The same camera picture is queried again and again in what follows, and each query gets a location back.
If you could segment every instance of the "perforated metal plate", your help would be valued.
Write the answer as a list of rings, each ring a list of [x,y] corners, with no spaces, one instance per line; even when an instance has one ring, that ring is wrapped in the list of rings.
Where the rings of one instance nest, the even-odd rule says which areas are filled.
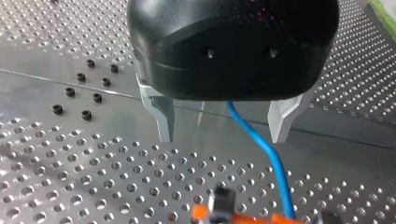
[[[0,79],[2,223],[189,223],[215,186],[237,190],[238,213],[282,210],[270,162],[231,119],[177,109],[175,143],[159,144],[138,100],[103,93],[97,104],[95,91]],[[395,152],[295,132],[277,149],[299,219],[329,209],[345,223],[396,222]]]
[[[341,22],[332,55],[311,106],[394,123],[394,43],[365,1],[340,0]],[[3,69],[139,97],[126,25],[127,1],[1,0]],[[97,61],[88,69],[85,61]],[[117,63],[120,74],[109,66]],[[77,73],[88,77],[76,80]],[[103,87],[101,79],[112,80]],[[199,104],[178,102],[194,109]],[[224,114],[224,106],[203,108]],[[262,116],[253,116],[262,120]]]
[[[313,105],[395,124],[395,43],[355,1],[341,1],[337,39]]]

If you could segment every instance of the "aluminum plate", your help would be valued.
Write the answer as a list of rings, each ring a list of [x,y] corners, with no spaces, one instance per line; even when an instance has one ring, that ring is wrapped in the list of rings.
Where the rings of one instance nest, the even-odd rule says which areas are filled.
[[[177,109],[175,143],[160,144],[138,100],[102,92],[97,104],[98,91],[70,98],[62,84],[0,79],[1,223],[189,223],[215,186],[237,190],[238,213],[281,212],[270,162],[231,119]],[[298,132],[277,149],[299,219],[325,208],[345,223],[396,223],[394,150]]]

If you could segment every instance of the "small black object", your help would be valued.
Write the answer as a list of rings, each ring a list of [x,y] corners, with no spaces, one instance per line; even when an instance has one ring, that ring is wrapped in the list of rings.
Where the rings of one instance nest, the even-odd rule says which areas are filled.
[[[116,64],[111,64],[110,65],[110,70],[112,73],[118,73],[119,72],[119,67]]]
[[[87,66],[89,67],[95,67],[95,61],[92,59],[87,60]]]
[[[320,77],[339,22],[337,0],[128,5],[139,78],[183,100],[270,101],[306,92]]]
[[[236,192],[233,189],[217,187],[212,195],[213,203],[209,206],[210,223],[232,223]]]
[[[85,120],[91,120],[92,119],[92,113],[89,110],[84,110],[81,112],[81,116]]]
[[[94,100],[96,103],[102,103],[102,94],[100,94],[100,93],[95,93],[95,94],[93,95],[93,100]]]
[[[61,115],[64,112],[64,108],[61,105],[53,105],[52,112],[56,115]]]
[[[110,86],[110,84],[111,84],[110,78],[108,78],[108,77],[102,78],[102,85],[103,85],[103,86],[108,87],[108,86]]]
[[[77,80],[80,82],[85,82],[85,75],[83,73],[78,73]]]
[[[69,97],[72,97],[76,94],[74,89],[70,88],[70,87],[64,89],[64,92],[66,92],[66,96],[69,96]]]

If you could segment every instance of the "orange plastic component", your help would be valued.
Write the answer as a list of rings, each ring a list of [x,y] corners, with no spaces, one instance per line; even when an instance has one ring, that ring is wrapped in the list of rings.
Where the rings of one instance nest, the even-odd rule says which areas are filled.
[[[195,220],[207,220],[209,209],[205,206],[194,206],[192,218]],[[271,221],[258,220],[254,217],[244,217],[240,215],[233,216],[233,224],[303,224],[301,221],[290,220],[281,215],[273,215]]]

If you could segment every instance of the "hole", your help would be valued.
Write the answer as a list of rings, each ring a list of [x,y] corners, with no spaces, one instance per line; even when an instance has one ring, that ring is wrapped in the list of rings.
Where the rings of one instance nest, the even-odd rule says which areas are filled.
[[[215,177],[215,172],[209,172],[209,173],[207,173],[207,175],[208,175],[209,177]]]
[[[14,133],[23,133],[24,132],[24,128],[23,127],[18,127],[14,129]]]
[[[259,214],[262,217],[268,217],[268,210],[266,208],[262,208],[260,209]]]
[[[73,219],[71,217],[64,217],[59,221],[59,224],[72,224]]]
[[[258,178],[259,180],[264,180],[265,174],[262,173],[262,172],[259,172],[259,173],[257,173],[257,178]]]
[[[261,190],[259,190],[259,195],[260,195],[260,197],[265,197],[265,196],[267,196],[267,191],[265,191],[265,189],[261,189]]]
[[[128,151],[128,147],[120,147],[119,153],[126,153]]]
[[[172,193],[172,199],[173,199],[173,200],[178,201],[178,200],[180,200],[180,198],[181,198],[180,192],[176,191],[176,192],[173,192],[173,193]]]
[[[239,185],[236,190],[238,190],[239,193],[243,193],[247,190],[247,188],[243,185]]]
[[[222,181],[219,181],[218,184],[216,185],[218,188],[224,189],[225,188],[225,183]]]
[[[158,188],[152,188],[149,190],[149,194],[151,196],[157,196],[160,193],[160,190]]]
[[[120,179],[122,179],[122,180],[127,179],[127,178],[128,178],[128,174],[126,174],[126,173],[123,173],[120,175]]]
[[[41,181],[41,186],[43,186],[43,187],[47,187],[47,186],[49,186],[50,184],[51,184],[51,182],[50,182],[49,179],[46,179],[46,180]]]
[[[46,135],[46,133],[44,133],[43,131],[35,133],[35,137],[44,137],[44,135]]]
[[[5,196],[4,198],[3,198],[3,202],[4,203],[11,203],[11,202],[13,202],[14,201],[14,196],[12,196],[12,195],[8,195],[8,196]]]
[[[201,53],[207,58],[212,59],[215,57],[215,51],[210,47],[203,47]]]
[[[154,175],[156,176],[156,177],[163,177],[163,171],[162,170],[156,170],[156,171],[154,171]]]
[[[23,152],[26,153],[26,154],[32,153],[34,151],[35,151],[35,148],[32,147],[32,146],[29,146],[29,147],[26,147],[26,148],[23,149]]]
[[[84,155],[91,155],[93,153],[93,150],[91,148],[87,148],[84,150]]]
[[[176,212],[170,212],[168,213],[168,220],[169,221],[176,221],[177,220],[177,213]]]
[[[146,208],[146,209],[144,210],[144,212],[143,212],[143,215],[144,215],[146,218],[151,218],[152,216],[154,216],[154,209],[153,209],[152,207]]]
[[[97,191],[98,191],[97,188],[93,188],[93,189],[88,190],[88,192],[89,192],[91,195],[95,195]]]
[[[64,210],[64,205],[63,204],[57,204],[57,205],[55,205],[54,207],[53,207],[53,210],[56,212],[56,213],[60,213],[60,212],[62,212],[63,210]]]
[[[129,224],[138,224],[138,223],[139,223],[139,219],[137,219],[137,217],[133,217],[129,219]]]
[[[351,194],[353,197],[355,197],[355,198],[359,198],[359,192],[358,192],[357,190],[352,190],[352,191],[350,192],[350,194]]]
[[[174,164],[169,164],[168,165],[169,170],[175,170],[175,165]]]
[[[134,170],[135,174],[140,174],[140,173],[142,173],[143,168],[141,166],[136,166],[136,167],[134,167],[133,170]]]
[[[69,173],[67,173],[66,171],[60,172],[58,174],[58,179],[65,181],[67,179],[67,177],[69,177]]]
[[[120,162],[114,162],[111,164],[111,168],[113,170],[119,170],[121,168],[121,163]]]
[[[70,199],[70,202],[71,202],[73,205],[79,205],[79,204],[81,204],[81,202],[82,202],[82,197],[81,197],[81,195],[73,196],[73,197]]]
[[[373,201],[376,201],[378,199],[378,197],[375,194],[370,194],[369,198]]]
[[[72,190],[74,188],[75,188],[74,184],[71,184],[71,183],[66,185],[66,186],[64,186],[64,189],[67,190],[67,191],[70,191],[70,190]]]
[[[124,203],[120,206],[121,214],[128,214],[129,210],[131,210],[131,205],[129,205],[128,203]]]
[[[240,213],[245,213],[247,211],[247,206],[244,203],[239,203],[236,206],[236,210]]]
[[[249,185],[254,185],[254,179],[249,179],[249,180],[247,181],[247,183],[248,183]]]
[[[202,186],[202,185],[205,183],[205,180],[204,180],[202,177],[198,177],[198,178],[196,179],[196,183],[197,183],[199,186]]]
[[[92,181],[92,178],[89,175],[85,175],[80,179],[80,181],[83,185],[89,185]]]
[[[204,198],[201,195],[195,195],[193,200],[196,204],[202,204],[204,202]]]
[[[345,212],[345,211],[347,210],[347,209],[346,209],[346,206],[343,205],[343,204],[341,204],[341,203],[337,204],[337,209],[338,209],[340,212]]]
[[[16,218],[21,214],[21,210],[17,207],[11,208],[7,211],[7,217]]]
[[[305,198],[305,197],[301,197],[301,198],[298,200],[298,203],[301,204],[301,205],[306,205],[306,198]]]
[[[126,190],[128,190],[128,192],[135,192],[137,190],[137,186],[136,184],[130,184],[126,186]]]
[[[76,161],[78,159],[78,156],[76,155],[76,154],[73,154],[73,155],[69,155],[68,157],[67,157],[67,160],[68,161]]]
[[[35,223],[43,223],[46,219],[47,219],[47,216],[45,213],[38,213],[33,216],[33,221]]]
[[[114,198],[114,199],[118,199],[118,198],[120,198],[122,195],[121,195],[121,193],[119,193],[119,192],[115,192],[115,193],[113,193],[113,195],[112,195],[112,197]]]
[[[84,146],[87,143],[87,141],[82,138],[82,139],[78,139],[76,143],[78,146],[81,147],[81,146]]]
[[[186,164],[187,161],[188,161],[188,160],[187,160],[186,158],[180,158],[180,159],[178,159],[178,163],[180,163],[180,164],[182,164],[182,165]]]
[[[327,206],[327,204],[326,204],[324,201],[319,201],[319,202],[318,202],[318,205],[319,205],[319,207],[320,207],[321,209],[325,209],[326,206]]]
[[[249,198],[248,198],[248,201],[249,201],[250,203],[255,203],[255,202],[256,202],[256,199],[255,199],[254,197],[249,197]]]
[[[149,183],[149,181],[150,181],[150,179],[148,176],[142,178],[143,184],[147,184],[147,183]]]
[[[84,167],[82,165],[78,165],[78,166],[75,167],[75,171],[76,172],[81,172],[83,170],[84,170]]]
[[[64,136],[63,134],[58,135],[58,136],[55,137],[55,140],[57,142],[62,142],[62,141],[64,141],[64,139],[66,139],[66,136]]]
[[[187,170],[187,172],[189,172],[190,174],[195,174],[195,169],[191,167]]]
[[[33,194],[34,191],[35,190],[33,189],[33,187],[29,186],[29,187],[23,188],[21,190],[21,194],[24,195],[24,196],[29,196],[29,195]]]
[[[206,167],[206,162],[205,161],[200,161],[198,162],[198,166],[202,169],[204,169]]]
[[[170,187],[172,186],[172,183],[171,183],[170,181],[165,181],[165,182],[163,182],[163,185],[164,185],[166,188],[170,188]]]
[[[220,172],[224,172],[224,171],[226,170],[225,165],[219,165],[219,166],[218,166],[218,170],[219,170]]]
[[[357,212],[359,215],[361,215],[361,216],[366,215],[366,211],[365,211],[363,208],[361,208],[361,207],[357,208],[357,209],[356,209],[356,212]]]
[[[51,150],[51,151],[46,152],[46,157],[47,158],[52,158],[55,155],[56,155],[56,151],[55,150]]]
[[[47,193],[46,198],[50,201],[54,201],[58,198],[59,194],[58,191],[53,190]]]
[[[68,151],[68,150],[72,149],[72,146],[66,145],[66,146],[63,146],[62,149],[63,149],[64,151]]]
[[[99,162],[100,162],[99,159],[95,158],[95,159],[90,160],[90,165],[95,166],[95,165],[99,164]]]
[[[88,209],[82,209],[78,212],[78,215],[80,217],[87,217],[90,214],[90,211],[88,211]]]
[[[96,203],[95,203],[95,207],[96,207],[98,210],[103,210],[103,209],[106,207],[106,205],[107,205],[107,203],[106,203],[106,200],[105,200],[105,199],[98,200],[98,201],[96,201]]]
[[[114,187],[114,181],[112,179],[104,182],[104,186],[106,189],[111,189]]]
[[[314,188],[315,188],[316,190],[322,190],[322,189],[323,189],[323,187],[321,186],[321,184],[315,184],[315,185],[314,185]]]
[[[143,197],[143,196],[139,196],[136,198],[137,203],[143,203],[144,201],[145,201],[145,197]]]
[[[11,165],[12,171],[19,171],[21,168],[23,168],[23,165],[20,162]]]
[[[184,175],[183,174],[176,175],[176,180],[177,181],[183,181],[184,180]]]
[[[246,171],[242,168],[238,168],[238,170],[236,171],[239,175],[245,175]]]
[[[54,168],[58,168],[58,167],[60,167],[62,165],[62,163],[60,162],[60,161],[55,161],[53,164],[52,164],[52,166],[54,167]]]
[[[274,201],[269,202],[269,204],[271,207],[274,207],[274,208],[276,207],[276,202],[274,202]]]
[[[158,156],[158,159],[160,159],[160,161],[166,161],[166,159],[168,159],[168,156],[166,154],[160,154],[160,156]]]

